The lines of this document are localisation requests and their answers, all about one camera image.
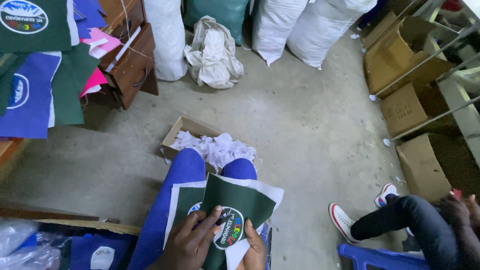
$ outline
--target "pink fabric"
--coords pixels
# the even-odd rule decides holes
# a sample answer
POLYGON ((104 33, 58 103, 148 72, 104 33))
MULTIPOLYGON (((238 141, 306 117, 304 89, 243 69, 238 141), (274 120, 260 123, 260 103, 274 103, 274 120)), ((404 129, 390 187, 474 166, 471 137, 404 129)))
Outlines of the pink fabric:
POLYGON ((89 88, 97 86, 97 85, 101 85, 101 84, 106 84, 106 83, 107 83, 107 79, 105 78, 103 73, 98 68, 95 68, 95 70, 93 71, 90 78, 88 78, 87 83, 85 84, 85 88, 79 94, 78 98, 83 97, 85 95, 85 92, 89 88))
POLYGON ((108 40, 107 43, 99 45, 98 48, 105 50, 106 52, 109 52, 113 49, 115 49, 118 45, 120 45, 120 40, 116 37, 112 37, 104 32, 102 32, 98 28, 91 28, 90 29, 90 36, 92 38, 81 38, 80 41, 86 44, 90 44, 95 41, 99 41, 103 38, 106 38, 108 40))

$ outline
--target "stack of fabric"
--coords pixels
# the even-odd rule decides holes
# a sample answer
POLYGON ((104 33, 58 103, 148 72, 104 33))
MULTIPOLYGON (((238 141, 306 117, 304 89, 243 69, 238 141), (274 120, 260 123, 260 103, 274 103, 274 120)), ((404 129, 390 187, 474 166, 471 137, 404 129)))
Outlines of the stack of fabric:
POLYGON ((97 0, 0 4, 0 136, 47 138, 49 127, 84 123, 79 98, 107 83, 99 58, 120 44, 98 29, 99 12, 97 0))

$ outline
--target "wooden cabinet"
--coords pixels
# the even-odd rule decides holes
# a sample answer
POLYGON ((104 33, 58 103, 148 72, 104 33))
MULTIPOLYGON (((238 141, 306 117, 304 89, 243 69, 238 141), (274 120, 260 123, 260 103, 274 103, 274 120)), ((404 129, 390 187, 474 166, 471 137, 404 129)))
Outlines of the wooden cabinet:
POLYGON ((106 13, 104 19, 108 24, 102 31, 120 39, 122 44, 129 41, 138 27, 141 29, 109 72, 105 70, 114 61, 123 45, 102 57, 99 67, 104 72, 108 85, 102 85, 102 93, 89 95, 89 99, 93 102, 116 109, 123 107, 126 110, 138 91, 158 96, 152 27, 147 22, 143 0, 123 0, 124 6, 120 0, 98 0, 98 2, 106 13))

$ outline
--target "concrete floor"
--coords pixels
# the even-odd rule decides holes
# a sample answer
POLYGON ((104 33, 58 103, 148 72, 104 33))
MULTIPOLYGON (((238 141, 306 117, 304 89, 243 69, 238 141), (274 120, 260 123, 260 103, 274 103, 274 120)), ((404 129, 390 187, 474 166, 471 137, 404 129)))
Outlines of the concrete floor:
MULTIPOLYGON (((49 130, 32 142, 0 196, 30 205, 141 226, 167 174, 160 145, 180 115, 229 132, 258 151, 258 179, 285 189, 273 214, 272 268, 335 269, 344 239, 327 207, 359 218, 373 211, 386 183, 403 179, 378 104, 368 99, 359 39, 347 32, 322 71, 290 52, 268 68, 237 47, 245 76, 232 89, 198 87, 187 74, 159 82, 160 96, 139 93, 129 110, 89 105, 82 127, 49 130)), ((361 243, 398 250, 403 232, 361 243)))

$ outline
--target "hand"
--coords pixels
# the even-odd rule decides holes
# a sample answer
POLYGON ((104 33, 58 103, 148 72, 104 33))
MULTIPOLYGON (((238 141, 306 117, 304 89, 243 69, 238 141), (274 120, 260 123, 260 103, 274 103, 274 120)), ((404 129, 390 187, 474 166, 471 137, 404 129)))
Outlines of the hand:
POLYGON ((193 211, 171 231, 162 256, 151 268, 155 270, 199 270, 207 256, 208 248, 220 226, 212 227, 220 217, 222 208, 216 206, 210 216, 204 211, 193 211), (202 221, 194 230, 193 227, 202 221))
POLYGON ((467 206, 461 199, 455 197, 452 191, 440 200, 439 207, 440 214, 452 227, 470 226, 470 213, 467 206))
POLYGON ((470 223, 473 230, 480 232, 480 206, 475 201, 475 195, 470 195, 464 202, 470 212, 470 223))
POLYGON ((236 270, 263 270, 266 263, 266 250, 262 237, 257 233, 250 220, 245 222, 245 234, 250 248, 243 256, 236 270))

